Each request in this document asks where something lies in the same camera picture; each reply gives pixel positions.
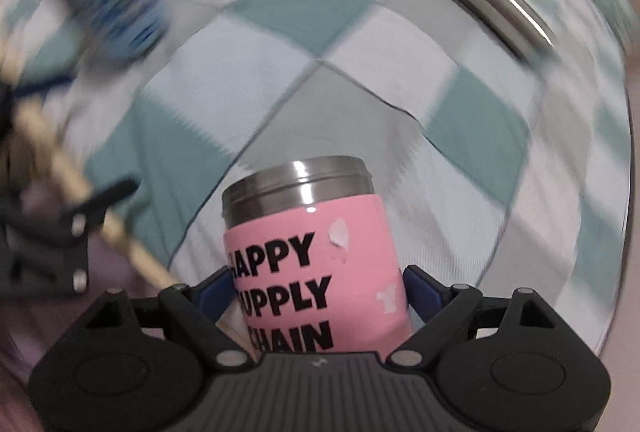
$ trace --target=pink tumbler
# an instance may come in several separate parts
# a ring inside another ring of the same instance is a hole
[[[377,351],[411,335],[398,257],[362,160],[293,161],[223,193],[226,253],[257,351]]]

